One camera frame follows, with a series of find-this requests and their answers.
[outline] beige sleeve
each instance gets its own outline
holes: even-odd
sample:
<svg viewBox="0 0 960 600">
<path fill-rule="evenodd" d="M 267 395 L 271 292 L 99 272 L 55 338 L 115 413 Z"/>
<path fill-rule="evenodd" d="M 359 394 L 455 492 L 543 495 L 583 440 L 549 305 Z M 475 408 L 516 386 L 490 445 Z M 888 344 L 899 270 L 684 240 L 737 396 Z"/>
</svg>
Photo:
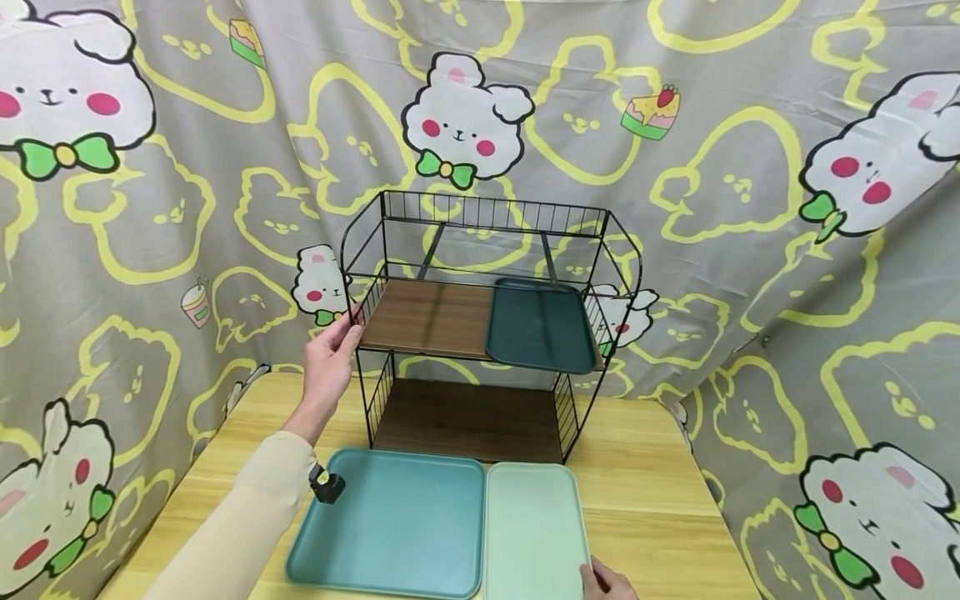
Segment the beige sleeve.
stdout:
<svg viewBox="0 0 960 600">
<path fill-rule="evenodd" d="M 314 460 L 300 436 L 280 431 L 264 440 L 145 600 L 246 600 L 297 515 Z"/>
</svg>

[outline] curtain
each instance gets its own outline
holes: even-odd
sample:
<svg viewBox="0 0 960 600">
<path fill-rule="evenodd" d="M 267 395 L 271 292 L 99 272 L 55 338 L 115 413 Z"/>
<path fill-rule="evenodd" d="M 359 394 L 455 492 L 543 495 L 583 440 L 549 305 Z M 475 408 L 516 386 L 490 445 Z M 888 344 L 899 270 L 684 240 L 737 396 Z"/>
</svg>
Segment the curtain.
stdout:
<svg viewBox="0 0 960 600">
<path fill-rule="evenodd" d="M 346 307 L 340 239 L 384 189 L 612 210 L 643 302 L 578 393 L 674 412 L 766 597 L 960 596 L 957 24 L 904 0 L 0 0 L 0 598 L 95 597 Z M 473 229 L 435 260 L 536 252 Z"/>
</svg>

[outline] light wood tabletop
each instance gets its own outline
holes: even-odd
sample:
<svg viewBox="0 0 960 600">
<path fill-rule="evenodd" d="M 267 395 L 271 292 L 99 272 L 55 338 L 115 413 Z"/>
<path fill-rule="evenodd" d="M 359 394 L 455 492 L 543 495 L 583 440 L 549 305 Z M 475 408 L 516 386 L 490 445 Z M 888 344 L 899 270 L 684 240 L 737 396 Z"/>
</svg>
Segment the light wood tabletop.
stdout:
<svg viewBox="0 0 960 600">
<path fill-rule="evenodd" d="M 253 383 L 102 599 L 133 600 L 146 592 L 227 495 L 260 442 L 283 424 L 300 389 L 301 375 L 293 373 L 269 373 Z M 317 445 L 322 464 L 341 447 L 367 447 L 362 406 L 354 382 Z M 758 598 L 676 423 L 657 403 L 598 398 L 567 466 L 577 476 L 590 551 L 625 574 L 642 600 Z M 304 499 L 251 598 L 387 598 L 287 581 L 287 555 L 311 498 Z"/>
</svg>

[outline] hand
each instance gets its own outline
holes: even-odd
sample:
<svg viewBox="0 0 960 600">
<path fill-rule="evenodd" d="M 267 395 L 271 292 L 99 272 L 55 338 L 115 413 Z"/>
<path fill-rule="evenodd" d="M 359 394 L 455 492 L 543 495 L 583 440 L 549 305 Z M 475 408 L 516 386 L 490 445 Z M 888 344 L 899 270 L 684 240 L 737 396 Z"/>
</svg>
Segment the hand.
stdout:
<svg viewBox="0 0 960 600">
<path fill-rule="evenodd" d="M 580 565 L 580 576 L 584 580 L 584 600 L 638 600 L 627 578 L 595 556 L 590 557 L 590 564 Z"/>
<path fill-rule="evenodd" d="M 353 306 L 350 312 L 354 318 L 361 315 L 359 306 Z M 350 361 L 362 335 L 363 326 L 351 327 L 349 315 L 344 314 L 307 343 L 303 351 L 303 396 L 283 425 L 284 430 L 316 445 L 337 411 L 340 396 L 347 390 L 352 372 Z"/>
</svg>

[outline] mint green tray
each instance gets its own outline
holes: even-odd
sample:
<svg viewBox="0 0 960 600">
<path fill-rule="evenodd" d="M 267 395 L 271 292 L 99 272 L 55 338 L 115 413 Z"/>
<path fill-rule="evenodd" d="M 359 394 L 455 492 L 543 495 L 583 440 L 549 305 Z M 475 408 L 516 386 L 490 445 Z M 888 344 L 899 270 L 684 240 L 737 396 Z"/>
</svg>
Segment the mint green tray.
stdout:
<svg viewBox="0 0 960 600">
<path fill-rule="evenodd" d="M 499 463 L 487 472 L 486 600 L 583 600 L 587 529 L 577 480 L 560 465 Z"/>
<path fill-rule="evenodd" d="M 347 487 L 310 504 L 287 559 L 298 584 L 467 600 L 480 588 L 483 466 L 346 448 L 327 463 Z"/>
<path fill-rule="evenodd" d="M 487 354 L 504 365 L 586 374 L 597 364 L 583 298 L 568 285 L 502 277 L 493 288 Z"/>
</svg>

